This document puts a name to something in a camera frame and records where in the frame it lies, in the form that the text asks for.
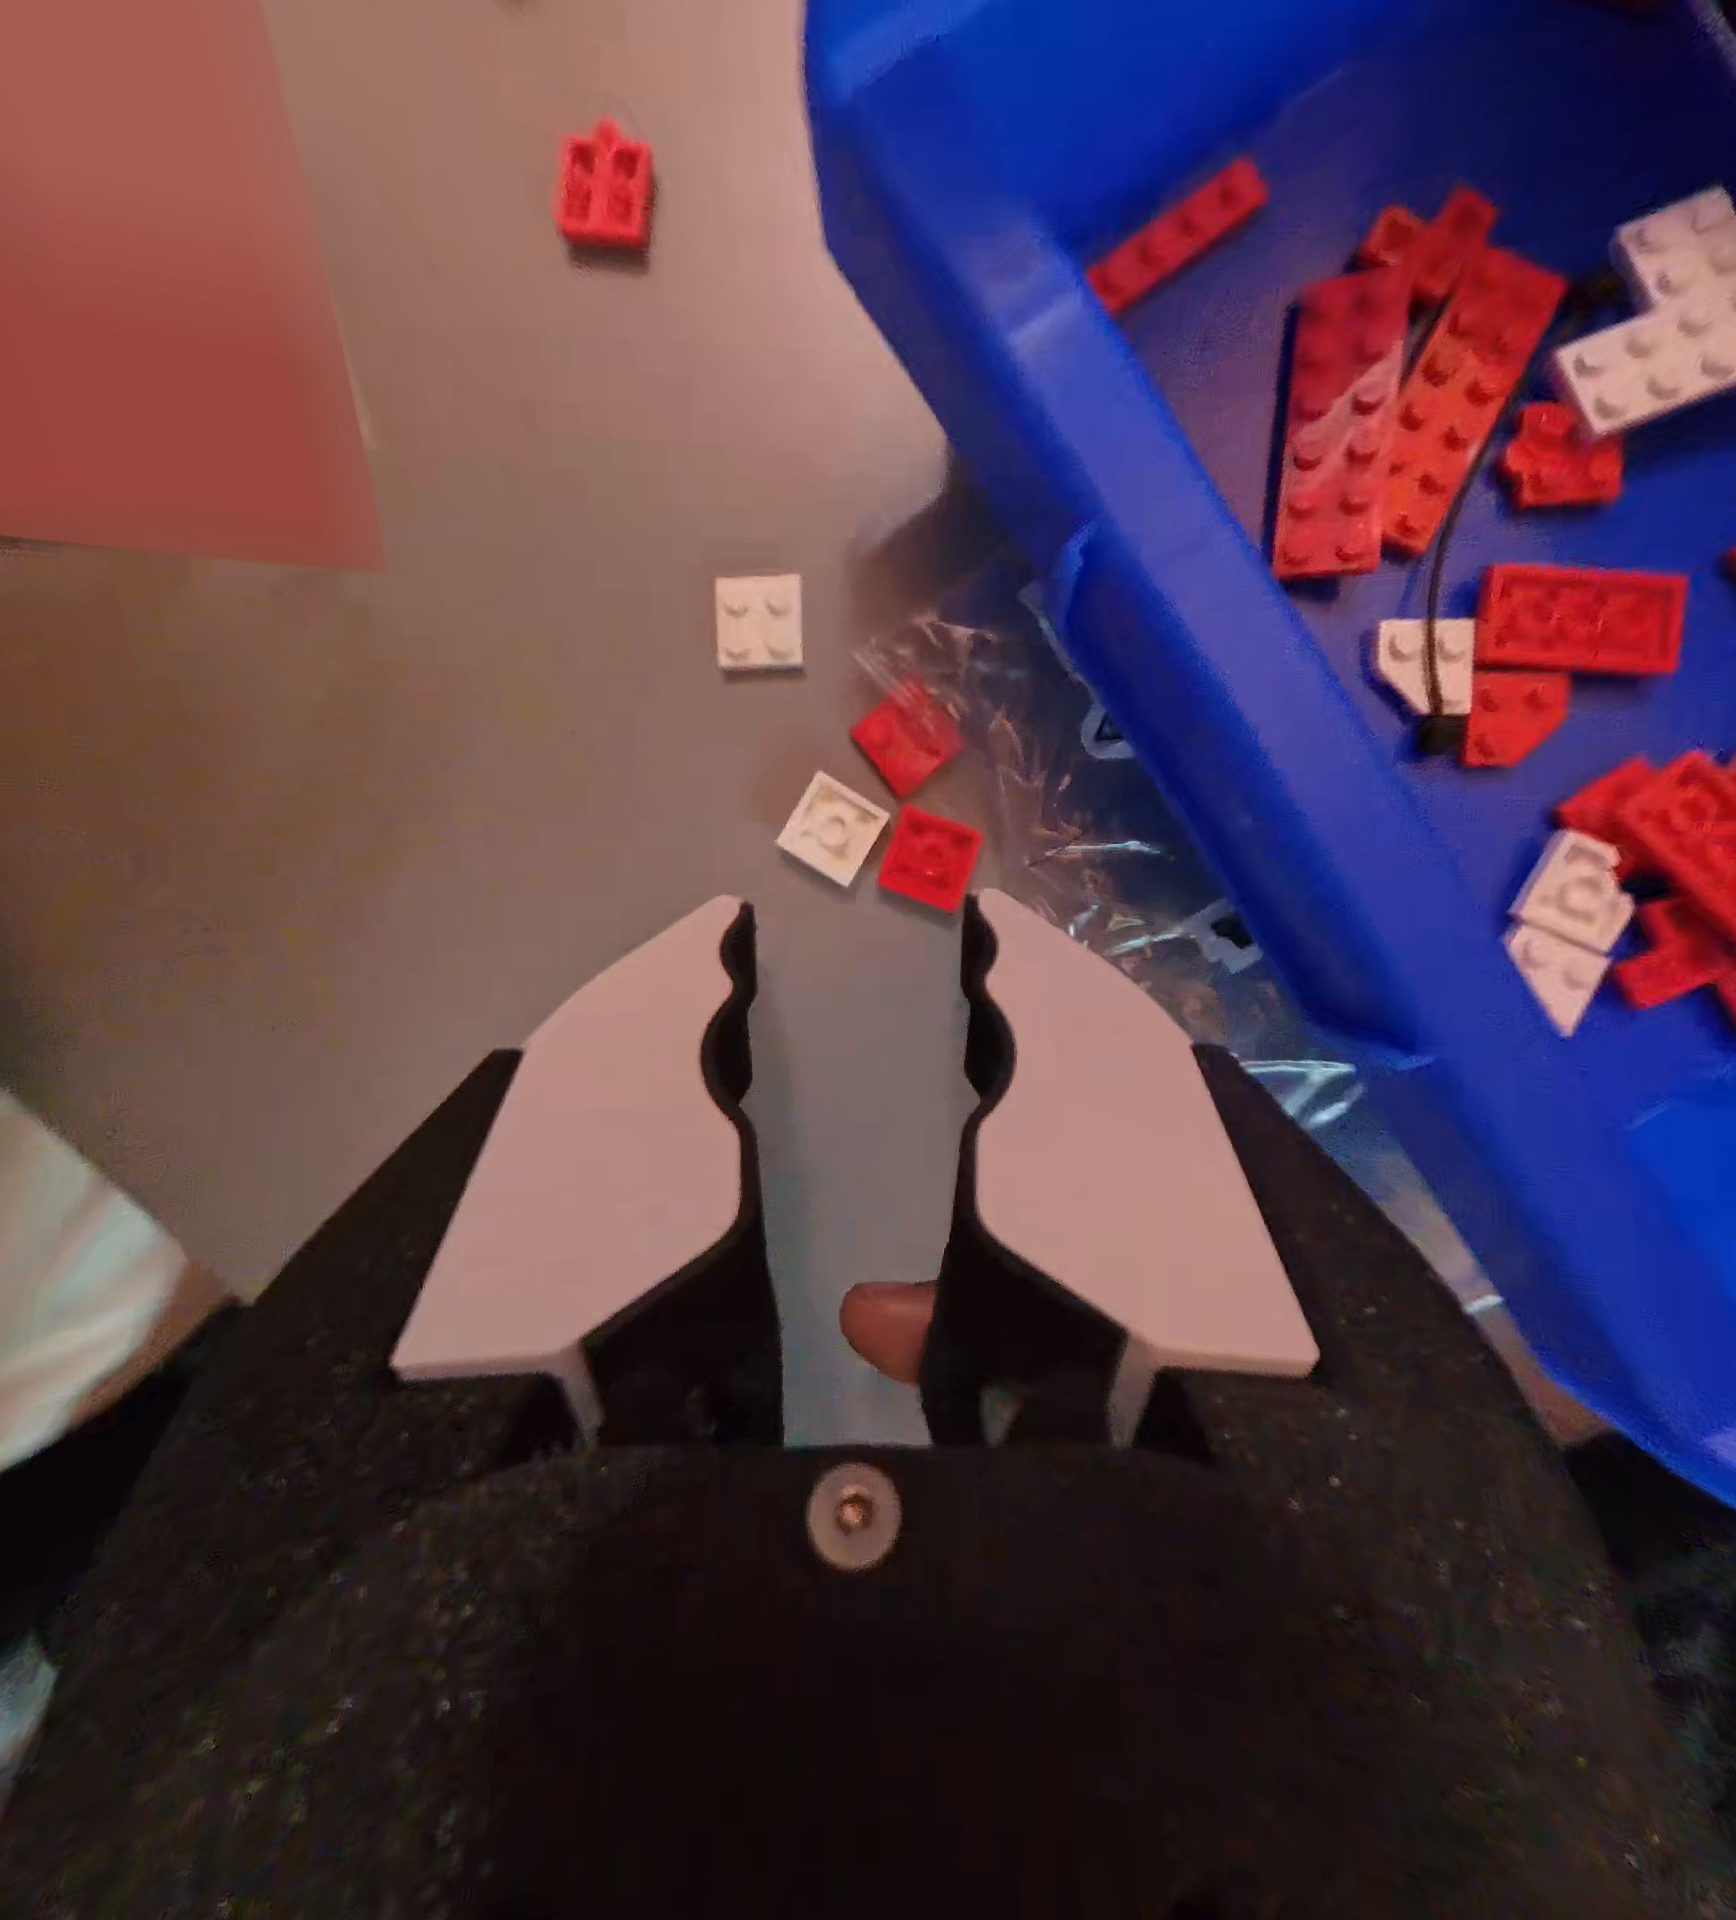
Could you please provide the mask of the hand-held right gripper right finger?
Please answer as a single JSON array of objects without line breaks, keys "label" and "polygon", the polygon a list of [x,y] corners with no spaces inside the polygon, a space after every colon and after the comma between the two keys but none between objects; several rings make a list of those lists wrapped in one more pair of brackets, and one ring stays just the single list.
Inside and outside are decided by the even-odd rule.
[{"label": "hand-held right gripper right finger", "polygon": [[999,888],[967,902],[960,986],[975,1109],[928,1440],[1169,1447],[1191,1379],[1315,1380],[1323,1347],[1191,1034]]}]

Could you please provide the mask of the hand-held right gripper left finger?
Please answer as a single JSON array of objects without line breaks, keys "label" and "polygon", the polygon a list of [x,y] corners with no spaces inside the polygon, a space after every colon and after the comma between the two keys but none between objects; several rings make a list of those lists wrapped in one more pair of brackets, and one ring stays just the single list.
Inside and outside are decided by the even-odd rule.
[{"label": "hand-held right gripper left finger", "polygon": [[586,1447],[785,1442],[752,1011],[758,913],[714,897],[521,1046],[391,1366],[544,1380]]}]

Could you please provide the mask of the red square brick plate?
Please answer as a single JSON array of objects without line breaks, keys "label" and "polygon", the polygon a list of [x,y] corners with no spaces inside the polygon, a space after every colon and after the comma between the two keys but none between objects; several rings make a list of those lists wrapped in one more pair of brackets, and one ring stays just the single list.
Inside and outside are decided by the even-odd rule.
[{"label": "red square brick plate", "polygon": [[953,917],[963,910],[987,838],[979,829],[916,804],[902,804],[880,858],[882,894]]},{"label": "red square brick plate", "polygon": [[914,800],[967,748],[949,708],[916,678],[901,681],[849,728],[857,752],[898,803]]}]

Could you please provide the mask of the blue plastic bin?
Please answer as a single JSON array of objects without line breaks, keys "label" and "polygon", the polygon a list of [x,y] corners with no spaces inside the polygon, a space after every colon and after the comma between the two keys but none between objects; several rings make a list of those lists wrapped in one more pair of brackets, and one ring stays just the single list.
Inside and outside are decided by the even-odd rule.
[{"label": "blue plastic bin", "polygon": [[1366,676],[1423,563],[1266,560],[1301,293],[1459,186],[1567,283],[1656,209],[1736,206],[1720,7],[808,5],[804,85],[832,256],[1073,670],[1547,1372],[1736,1511],[1736,1028],[1604,990],[1560,1039],[1505,948],[1555,800],[1736,748],[1736,395],[1637,431],[1582,514],[1510,510],[1484,463],[1450,597],[1508,560],[1692,581],[1680,670],[1581,685],[1515,772],[1410,757]]}]

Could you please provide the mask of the person's right hand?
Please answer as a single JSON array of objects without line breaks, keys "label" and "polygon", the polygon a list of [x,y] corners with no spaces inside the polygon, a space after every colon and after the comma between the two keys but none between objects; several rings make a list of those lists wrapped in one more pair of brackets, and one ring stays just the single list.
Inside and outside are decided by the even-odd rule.
[{"label": "person's right hand", "polygon": [[865,1283],[838,1304],[847,1347],[887,1380],[916,1386],[935,1323],[939,1285]]}]

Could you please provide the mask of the clear plastic bag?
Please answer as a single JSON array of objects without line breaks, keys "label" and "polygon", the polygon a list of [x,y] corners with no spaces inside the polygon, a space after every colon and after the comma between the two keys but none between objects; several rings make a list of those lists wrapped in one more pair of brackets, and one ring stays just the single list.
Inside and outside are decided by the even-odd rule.
[{"label": "clear plastic bag", "polygon": [[1505,1303],[1371,1103],[1347,1044],[1277,981],[1229,887],[1073,669],[1037,581],[977,577],[869,636],[878,699],[960,733],[1000,888],[1133,978],[1194,1043],[1231,1052],[1429,1260],[1475,1318]]}]

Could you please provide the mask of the white square brick plate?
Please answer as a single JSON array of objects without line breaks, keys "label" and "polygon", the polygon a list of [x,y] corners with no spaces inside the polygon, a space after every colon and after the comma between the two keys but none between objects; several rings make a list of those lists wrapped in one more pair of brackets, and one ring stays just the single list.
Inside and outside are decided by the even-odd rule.
[{"label": "white square brick plate", "polygon": [[847,892],[880,847],[891,823],[888,808],[819,770],[776,834],[776,849]]},{"label": "white square brick plate", "polygon": [[1610,958],[1635,909],[1622,852],[1591,832],[1555,829],[1510,902],[1508,921]]},{"label": "white square brick plate", "polygon": [[804,579],[798,572],[718,577],[714,653],[725,676],[806,670]]},{"label": "white square brick plate", "polygon": [[1508,924],[1505,952],[1553,1031],[1574,1039],[1612,970],[1610,955],[1524,921]]}]

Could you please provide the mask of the person's white clothing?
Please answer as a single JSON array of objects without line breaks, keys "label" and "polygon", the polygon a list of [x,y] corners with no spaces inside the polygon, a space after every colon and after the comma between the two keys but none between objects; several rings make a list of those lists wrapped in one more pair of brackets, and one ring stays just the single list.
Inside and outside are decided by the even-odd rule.
[{"label": "person's white clothing", "polygon": [[174,1237],[0,1089],[0,1474],[179,1345],[198,1278]]}]

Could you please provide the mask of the small white wedge brick plate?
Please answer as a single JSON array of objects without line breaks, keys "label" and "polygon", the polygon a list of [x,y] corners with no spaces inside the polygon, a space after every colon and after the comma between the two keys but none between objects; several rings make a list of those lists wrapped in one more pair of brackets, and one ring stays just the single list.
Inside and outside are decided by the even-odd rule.
[{"label": "small white wedge brick plate", "polygon": [[1476,631],[1475,618],[1382,621],[1371,649],[1375,678],[1418,719],[1467,719],[1475,701]]}]

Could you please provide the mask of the pile of red bricks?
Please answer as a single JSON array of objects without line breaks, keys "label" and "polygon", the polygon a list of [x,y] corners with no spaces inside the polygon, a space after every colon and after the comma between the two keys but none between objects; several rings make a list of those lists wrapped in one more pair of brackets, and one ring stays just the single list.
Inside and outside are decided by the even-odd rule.
[{"label": "pile of red bricks", "polygon": [[[1409,724],[1412,759],[1487,777],[1547,751],[1581,687],[1671,682],[1692,604],[1687,572],[1584,560],[1495,560],[1471,594],[1448,592],[1487,463],[1513,512],[1582,516],[1622,499],[1637,432],[1589,440],[1551,376],[1557,348],[1633,316],[1622,276],[1568,283],[1497,246],[1497,217],[1468,186],[1432,219],[1386,206],[1351,268],[1301,293],[1265,541],[1270,574],[1292,588],[1425,567],[1415,609],[1371,631],[1365,676]],[[1373,669],[1385,621],[1441,616],[1476,624],[1465,719],[1412,715]],[[1621,851],[1637,901],[1597,996],[1648,1013],[1713,995],[1736,1031],[1736,746],[1630,752],[1557,799],[1547,823],[1527,879],[1553,830],[1574,829]]]}]

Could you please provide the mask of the red rectangular brick plate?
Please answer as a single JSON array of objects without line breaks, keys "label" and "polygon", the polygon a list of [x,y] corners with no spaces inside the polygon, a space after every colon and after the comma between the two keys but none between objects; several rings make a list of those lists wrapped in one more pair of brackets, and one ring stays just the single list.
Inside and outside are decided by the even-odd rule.
[{"label": "red rectangular brick plate", "polygon": [[648,142],[603,116],[560,142],[555,226],[578,254],[642,259],[651,252],[657,159]]}]

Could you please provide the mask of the large white stepped brick plate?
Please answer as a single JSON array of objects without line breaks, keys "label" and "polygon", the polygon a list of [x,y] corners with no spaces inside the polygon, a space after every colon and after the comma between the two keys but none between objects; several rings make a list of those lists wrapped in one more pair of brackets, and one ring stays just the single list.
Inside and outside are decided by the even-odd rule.
[{"label": "large white stepped brick plate", "polygon": [[1593,442],[1736,393],[1736,204],[1723,186],[1617,228],[1633,315],[1555,348],[1551,376]]}]

